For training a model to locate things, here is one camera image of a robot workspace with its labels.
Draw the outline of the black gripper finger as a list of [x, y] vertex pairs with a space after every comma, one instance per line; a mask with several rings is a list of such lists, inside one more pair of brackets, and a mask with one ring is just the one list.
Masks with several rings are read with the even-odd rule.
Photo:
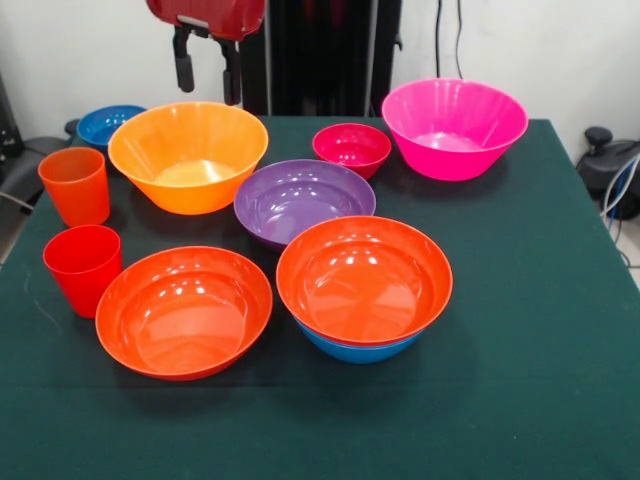
[[176, 68], [177, 83], [179, 88], [190, 93], [194, 90], [194, 77], [191, 56], [187, 50], [187, 42], [190, 36], [190, 29], [181, 26], [174, 27], [172, 39], [173, 54]]
[[241, 103], [241, 56], [233, 40], [220, 39], [219, 45], [226, 62], [223, 70], [224, 102], [227, 105]]

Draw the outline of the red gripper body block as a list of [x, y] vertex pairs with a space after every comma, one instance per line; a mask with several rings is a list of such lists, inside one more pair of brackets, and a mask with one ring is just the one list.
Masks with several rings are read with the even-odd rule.
[[233, 41], [256, 32], [266, 13], [265, 0], [147, 0], [146, 4], [165, 23]]

